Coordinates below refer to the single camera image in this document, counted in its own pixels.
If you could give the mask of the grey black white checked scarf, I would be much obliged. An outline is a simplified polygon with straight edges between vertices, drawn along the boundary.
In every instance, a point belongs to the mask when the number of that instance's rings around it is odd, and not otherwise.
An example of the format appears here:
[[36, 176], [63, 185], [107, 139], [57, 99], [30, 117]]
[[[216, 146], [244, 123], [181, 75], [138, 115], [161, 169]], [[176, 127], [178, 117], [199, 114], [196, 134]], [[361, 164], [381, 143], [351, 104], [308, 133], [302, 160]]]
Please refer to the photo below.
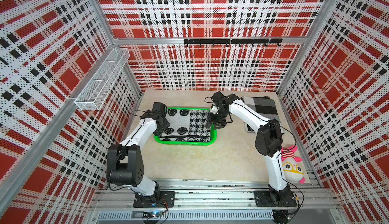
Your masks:
[[275, 101], [270, 99], [270, 97], [265, 96], [252, 98], [243, 96], [241, 100], [246, 104], [246, 106], [256, 111], [258, 114], [268, 118], [269, 120], [276, 119], [278, 121], [278, 125], [282, 126]]

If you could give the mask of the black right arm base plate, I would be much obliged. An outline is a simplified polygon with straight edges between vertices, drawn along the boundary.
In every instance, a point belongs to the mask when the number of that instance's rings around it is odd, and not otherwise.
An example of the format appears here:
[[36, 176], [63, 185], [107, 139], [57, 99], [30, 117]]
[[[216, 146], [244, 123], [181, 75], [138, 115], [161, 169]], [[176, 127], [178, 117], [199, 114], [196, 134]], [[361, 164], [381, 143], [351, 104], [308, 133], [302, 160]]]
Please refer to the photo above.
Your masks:
[[253, 194], [257, 207], [297, 207], [293, 192], [279, 195], [271, 191], [254, 191]]

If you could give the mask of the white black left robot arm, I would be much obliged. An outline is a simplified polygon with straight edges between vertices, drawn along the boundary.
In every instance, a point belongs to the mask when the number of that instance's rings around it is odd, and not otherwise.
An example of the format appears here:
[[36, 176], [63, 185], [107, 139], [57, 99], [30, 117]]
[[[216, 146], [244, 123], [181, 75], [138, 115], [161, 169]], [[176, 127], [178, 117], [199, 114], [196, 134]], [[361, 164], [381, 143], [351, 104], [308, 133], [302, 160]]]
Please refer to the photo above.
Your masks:
[[145, 175], [142, 148], [148, 139], [160, 136], [170, 126], [166, 119], [167, 109], [147, 110], [140, 122], [127, 138], [118, 145], [111, 145], [107, 151], [107, 186], [130, 188], [142, 196], [158, 198], [157, 182]]

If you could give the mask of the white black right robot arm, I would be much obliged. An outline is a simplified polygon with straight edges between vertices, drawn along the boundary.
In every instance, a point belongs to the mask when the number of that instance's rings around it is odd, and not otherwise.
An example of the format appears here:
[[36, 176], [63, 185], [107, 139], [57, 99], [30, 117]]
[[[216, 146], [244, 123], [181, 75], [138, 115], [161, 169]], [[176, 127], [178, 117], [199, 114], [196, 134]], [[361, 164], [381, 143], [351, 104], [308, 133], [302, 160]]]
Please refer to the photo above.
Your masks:
[[213, 105], [207, 116], [207, 127], [215, 130], [224, 128], [229, 122], [226, 118], [235, 115], [256, 132], [255, 148], [264, 157], [269, 176], [270, 200], [281, 203], [291, 193], [285, 179], [281, 161], [282, 133], [276, 119], [268, 119], [246, 104], [235, 94], [224, 96], [216, 92], [211, 97]]

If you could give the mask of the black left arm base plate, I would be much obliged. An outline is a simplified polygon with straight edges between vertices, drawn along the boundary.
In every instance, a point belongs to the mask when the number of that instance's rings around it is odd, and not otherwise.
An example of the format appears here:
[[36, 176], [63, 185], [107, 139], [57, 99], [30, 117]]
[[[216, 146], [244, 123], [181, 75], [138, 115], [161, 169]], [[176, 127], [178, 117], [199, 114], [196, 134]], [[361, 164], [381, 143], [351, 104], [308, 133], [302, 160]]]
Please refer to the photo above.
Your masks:
[[140, 193], [135, 194], [133, 203], [134, 208], [155, 208], [168, 207], [171, 208], [175, 203], [174, 191], [161, 191], [152, 196], [145, 196]]

